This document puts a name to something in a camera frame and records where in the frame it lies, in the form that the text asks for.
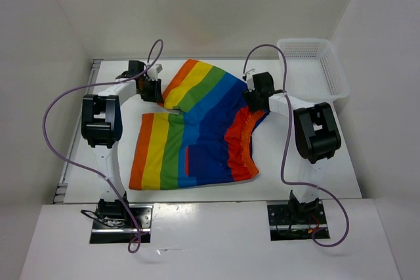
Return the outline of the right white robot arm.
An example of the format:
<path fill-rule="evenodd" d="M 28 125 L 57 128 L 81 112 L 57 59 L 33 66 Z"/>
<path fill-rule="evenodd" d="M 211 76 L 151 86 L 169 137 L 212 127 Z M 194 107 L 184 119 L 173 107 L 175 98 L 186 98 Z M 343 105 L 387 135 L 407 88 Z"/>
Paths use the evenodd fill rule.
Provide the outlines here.
<path fill-rule="evenodd" d="M 331 106 L 327 102 L 314 104 L 289 96 L 274 88 L 268 72 L 254 69 L 243 75 L 247 89 L 243 97 L 250 110 L 266 110 L 288 119 L 287 136 L 280 167 L 281 181 L 292 187 L 288 201 L 288 216 L 295 223 L 304 222 L 318 210 L 321 169 L 341 147 L 341 136 Z M 285 179 L 285 165 L 291 145 L 294 145 L 304 167 L 298 179 Z"/>

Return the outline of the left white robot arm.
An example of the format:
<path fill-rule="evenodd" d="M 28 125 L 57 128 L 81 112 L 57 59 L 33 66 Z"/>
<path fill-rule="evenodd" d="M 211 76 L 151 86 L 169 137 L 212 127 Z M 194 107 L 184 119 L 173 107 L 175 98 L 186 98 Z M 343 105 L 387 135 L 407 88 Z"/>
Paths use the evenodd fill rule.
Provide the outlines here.
<path fill-rule="evenodd" d="M 131 221 L 117 152 L 123 134 L 121 105 L 136 95 L 146 102 L 162 102 L 162 69 L 160 64 L 130 60 L 127 70 L 104 91 L 83 97 L 81 135 L 94 153 L 102 180 L 97 210 L 90 217 L 104 226 L 121 228 Z"/>

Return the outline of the rainbow striped shorts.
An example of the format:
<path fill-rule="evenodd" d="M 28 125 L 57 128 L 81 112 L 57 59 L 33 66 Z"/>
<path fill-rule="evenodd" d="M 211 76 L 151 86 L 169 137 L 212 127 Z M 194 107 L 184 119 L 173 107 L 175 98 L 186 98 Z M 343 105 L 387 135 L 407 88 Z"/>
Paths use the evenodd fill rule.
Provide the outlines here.
<path fill-rule="evenodd" d="M 211 64 L 189 59 L 160 104 L 145 113 L 129 179 L 132 190 L 176 190 L 251 180 L 252 134 L 268 115 L 250 110 L 247 85 Z"/>

